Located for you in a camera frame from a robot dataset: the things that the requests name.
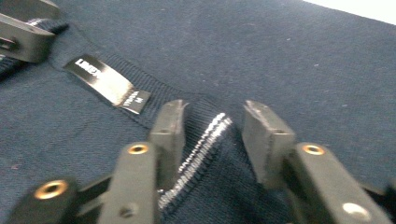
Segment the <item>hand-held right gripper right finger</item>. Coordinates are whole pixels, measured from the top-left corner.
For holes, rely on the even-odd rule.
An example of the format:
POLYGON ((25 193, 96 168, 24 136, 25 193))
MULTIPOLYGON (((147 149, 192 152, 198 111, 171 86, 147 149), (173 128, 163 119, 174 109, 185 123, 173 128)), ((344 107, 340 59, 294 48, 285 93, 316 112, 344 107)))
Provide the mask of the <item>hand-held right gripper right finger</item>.
POLYGON ((247 100, 243 142, 258 183, 283 189, 292 224, 393 224, 393 187, 359 183, 325 146, 296 141, 269 106, 247 100))

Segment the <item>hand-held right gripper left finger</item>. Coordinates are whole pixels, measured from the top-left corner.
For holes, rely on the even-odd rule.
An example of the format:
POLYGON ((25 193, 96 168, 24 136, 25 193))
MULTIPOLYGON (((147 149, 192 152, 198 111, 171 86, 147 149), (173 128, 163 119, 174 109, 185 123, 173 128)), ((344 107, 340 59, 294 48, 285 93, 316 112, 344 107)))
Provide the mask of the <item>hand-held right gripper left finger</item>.
POLYGON ((178 179, 185 146, 183 100, 163 105, 144 142, 134 142, 120 156, 106 191, 98 224, 159 224, 159 191, 178 179))

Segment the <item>navy knit vest white trim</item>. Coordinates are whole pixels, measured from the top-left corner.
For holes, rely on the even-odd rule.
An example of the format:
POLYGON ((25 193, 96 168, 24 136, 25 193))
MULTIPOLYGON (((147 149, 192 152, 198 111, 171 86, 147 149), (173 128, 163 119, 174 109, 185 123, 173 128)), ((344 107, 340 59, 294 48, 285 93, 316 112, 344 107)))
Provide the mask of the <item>navy knit vest white trim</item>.
POLYGON ((163 224, 286 224, 243 147, 244 102, 271 107, 360 182, 396 179, 396 26, 303 0, 53 0, 40 64, 0 56, 0 224, 47 179, 88 184, 183 99, 187 174, 163 224))

